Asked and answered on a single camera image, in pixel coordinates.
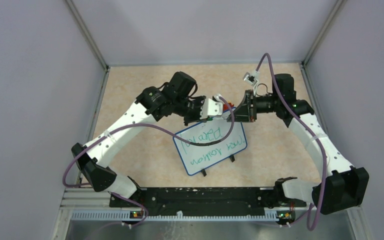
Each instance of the beige tabletop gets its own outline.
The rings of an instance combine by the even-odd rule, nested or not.
[[[196,96],[220,93],[237,105],[251,86],[242,78],[255,64],[162,65],[112,67],[106,84],[94,137],[105,131],[129,108],[144,88],[161,86],[182,71],[198,83]],[[298,99],[309,101],[297,63],[274,64],[276,74],[288,73],[295,79]],[[271,92],[267,64],[260,69],[260,82]],[[260,86],[260,95],[266,88]],[[185,128],[177,115],[162,118],[157,125],[174,133]],[[275,113],[259,114],[254,123],[243,123],[247,149],[235,155],[235,162],[223,160],[202,174],[187,175],[172,137],[156,129],[144,129],[114,158],[110,167],[133,178],[141,187],[266,187],[279,178],[298,177],[319,181],[319,174],[298,138]]]

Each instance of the blue whiteboard border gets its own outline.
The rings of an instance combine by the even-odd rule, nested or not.
[[[246,145],[245,145],[245,147],[244,147],[243,149],[241,149],[241,150],[239,150],[239,151],[233,153],[232,155],[238,154],[238,153],[242,152],[243,150],[247,149],[247,147],[248,147],[248,140],[247,140],[247,136],[245,135],[244,125],[242,124],[242,122],[235,122],[235,124],[236,124],[236,123],[239,123],[240,126],[242,127],[243,137],[245,138],[245,143],[246,143]],[[188,130],[188,129],[191,129],[191,128],[195,127],[195,126],[198,126],[198,125],[200,125],[200,124],[205,124],[205,122],[198,122],[198,123],[196,123],[196,124],[194,124],[194,125],[192,125],[192,126],[189,126],[189,127],[185,128],[185,129],[183,129],[183,130],[181,130],[181,131],[176,132],[175,134],[178,135],[178,134],[183,133],[184,131],[186,131],[186,130]],[[175,137],[173,137],[173,143],[174,143],[174,146],[176,147],[177,153],[179,154],[181,163],[183,164],[183,167],[184,167],[184,170],[186,171],[186,174],[189,175],[189,176],[193,176],[193,175],[195,175],[195,174],[200,173],[201,171],[197,171],[197,172],[195,172],[195,173],[189,174],[188,170],[186,169],[185,162],[183,161],[182,155],[180,154],[178,145],[176,144]],[[223,161],[223,160],[225,160],[225,159],[228,159],[228,158],[229,158],[229,157],[225,157],[225,158],[221,159],[220,161],[217,161],[217,162],[215,162],[215,163],[213,163],[213,164],[211,164],[211,165],[209,165],[209,166],[207,166],[207,167],[205,167],[205,168],[203,168],[203,169],[208,169],[209,167],[214,166],[214,165],[216,165],[216,164],[220,163],[221,161]]]

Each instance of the whiteboard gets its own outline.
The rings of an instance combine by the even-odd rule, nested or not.
[[[228,115],[229,111],[223,113],[223,116]],[[231,124],[224,119],[200,122],[177,132],[176,135],[194,143],[209,143],[223,138],[228,133]],[[241,122],[234,123],[233,130],[227,139],[211,146],[194,146],[174,137],[173,141],[189,176],[239,153],[248,146]]]

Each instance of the red object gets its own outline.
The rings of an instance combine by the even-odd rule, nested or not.
[[[233,107],[235,106],[235,105],[232,104],[230,101],[228,101],[228,103],[229,103],[229,105],[230,105],[231,108],[233,108]],[[228,109],[229,109],[228,106],[227,106],[226,104],[223,104],[223,112],[226,111],[226,110],[228,110]]]

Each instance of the white wall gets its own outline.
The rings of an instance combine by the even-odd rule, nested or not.
[[[369,172],[363,208],[384,239],[384,1],[348,1],[308,71],[332,140]]]
[[[302,61],[336,0],[74,0],[106,63]]]
[[[0,0],[0,240],[51,237],[102,79],[62,0]]]

